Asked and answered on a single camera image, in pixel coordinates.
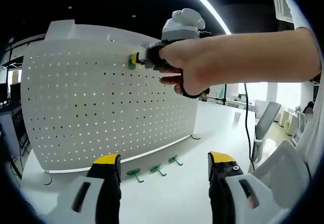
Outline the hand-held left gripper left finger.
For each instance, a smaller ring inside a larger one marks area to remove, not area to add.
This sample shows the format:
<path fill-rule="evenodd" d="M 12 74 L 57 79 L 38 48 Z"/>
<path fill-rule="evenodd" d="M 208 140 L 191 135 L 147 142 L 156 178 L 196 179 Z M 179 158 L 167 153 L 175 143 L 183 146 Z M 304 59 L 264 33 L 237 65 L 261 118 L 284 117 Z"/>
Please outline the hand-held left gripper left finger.
<path fill-rule="evenodd" d="M 120 176 L 120 154 L 99 157 L 58 195 L 49 223 L 119 223 Z"/>

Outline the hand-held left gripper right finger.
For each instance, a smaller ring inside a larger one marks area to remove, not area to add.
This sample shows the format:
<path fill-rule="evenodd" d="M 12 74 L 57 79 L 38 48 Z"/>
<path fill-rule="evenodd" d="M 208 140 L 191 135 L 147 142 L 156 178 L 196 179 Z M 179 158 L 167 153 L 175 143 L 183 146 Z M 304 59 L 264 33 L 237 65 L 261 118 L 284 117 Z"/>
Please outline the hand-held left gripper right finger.
<path fill-rule="evenodd" d="M 281 208 L 272 191 L 233 157 L 210 151 L 208 169 L 212 223 L 275 223 Z"/>

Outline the person's right hand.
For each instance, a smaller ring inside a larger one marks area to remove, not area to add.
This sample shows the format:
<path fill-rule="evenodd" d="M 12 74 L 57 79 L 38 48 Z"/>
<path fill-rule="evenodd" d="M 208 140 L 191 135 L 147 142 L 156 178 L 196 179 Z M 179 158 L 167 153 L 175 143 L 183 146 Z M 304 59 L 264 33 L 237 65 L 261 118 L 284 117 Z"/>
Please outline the person's right hand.
<path fill-rule="evenodd" d="M 178 94 L 196 96 L 209 88 L 213 82 L 208 75 L 216 62 L 216 50 L 220 36 L 200 39 L 187 39 L 174 42 L 159 50 L 161 59 L 171 68 L 162 73 L 182 73 L 177 76 L 164 76 L 159 81 L 174 85 Z"/>

